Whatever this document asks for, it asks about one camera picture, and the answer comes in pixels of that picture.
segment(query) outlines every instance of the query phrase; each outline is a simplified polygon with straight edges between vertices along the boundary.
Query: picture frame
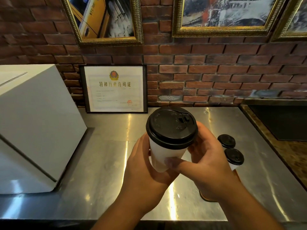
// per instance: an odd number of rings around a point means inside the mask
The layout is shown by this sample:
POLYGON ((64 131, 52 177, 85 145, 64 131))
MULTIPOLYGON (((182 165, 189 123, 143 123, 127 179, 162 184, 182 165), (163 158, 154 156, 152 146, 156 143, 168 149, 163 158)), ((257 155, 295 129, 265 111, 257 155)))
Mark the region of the picture frame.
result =
POLYGON ((80 66, 86 112, 148 113, 146 74, 145 65, 80 66))
POLYGON ((307 41, 307 0, 289 0, 271 37, 281 41, 307 41))
POLYGON ((174 0, 172 36, 267 36, 284 3, 285 0, 174 0))
POLYGON ((61 0, 82 46, 142 45, 140 0, 61 0))

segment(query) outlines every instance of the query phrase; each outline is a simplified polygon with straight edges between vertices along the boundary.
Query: white appliance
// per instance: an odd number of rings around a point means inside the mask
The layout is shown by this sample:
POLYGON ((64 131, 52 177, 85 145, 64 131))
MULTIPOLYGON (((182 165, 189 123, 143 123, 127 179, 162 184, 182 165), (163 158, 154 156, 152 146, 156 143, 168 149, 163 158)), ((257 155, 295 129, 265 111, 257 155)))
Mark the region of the white appliance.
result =
POLYGON ((86 128, 55 65, 0 65, 0 194, 52 191, 86 128))

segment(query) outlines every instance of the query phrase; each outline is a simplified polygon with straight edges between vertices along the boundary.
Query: brick wall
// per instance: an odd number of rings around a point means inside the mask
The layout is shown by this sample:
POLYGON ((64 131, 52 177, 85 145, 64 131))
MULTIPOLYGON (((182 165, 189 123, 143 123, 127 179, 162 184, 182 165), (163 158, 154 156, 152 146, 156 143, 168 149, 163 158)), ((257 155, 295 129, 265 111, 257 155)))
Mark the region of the brick wall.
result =
POLYGON ((172 38, 173 0, 141 0, 144 45, 80 49, 60 0, 0 0, 0 64, 55 63, 77 105, 82 64, 146 64, 149 106, 306 98, 307 43, 172 38))

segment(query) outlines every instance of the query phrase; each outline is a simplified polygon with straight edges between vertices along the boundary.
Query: metal countertop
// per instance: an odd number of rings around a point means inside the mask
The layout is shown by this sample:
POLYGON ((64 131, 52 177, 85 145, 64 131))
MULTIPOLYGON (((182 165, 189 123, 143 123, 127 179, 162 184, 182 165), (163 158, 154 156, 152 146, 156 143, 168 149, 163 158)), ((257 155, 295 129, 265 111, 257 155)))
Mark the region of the metal countertop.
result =
MULTIPOLYGON (((88 131, 63 179, 50 193, 0 195, 0 219, 97 220, 117 197, 126 160, 145 132, 148 114, 86 114, 88 131)), ((307 192, 236 107, 186 108, 217 137, 229 134, 245 157, 237 169, 244 186, 280 222, 307 223, 307 192)), ((186 152, 183 159, 190 160, 186 152)), ((206 202, 183 175, 142 220, 225 222, 218 203, 206 202)))

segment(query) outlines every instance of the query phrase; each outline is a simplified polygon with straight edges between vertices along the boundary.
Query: certificate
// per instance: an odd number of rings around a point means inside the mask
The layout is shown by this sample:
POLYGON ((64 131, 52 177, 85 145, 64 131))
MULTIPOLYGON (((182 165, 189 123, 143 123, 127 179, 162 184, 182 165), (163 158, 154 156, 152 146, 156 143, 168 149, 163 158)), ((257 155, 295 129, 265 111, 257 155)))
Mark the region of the certificate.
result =
POLYGON ((80 68, 87 113, 147 113, 143 66, 80 68))

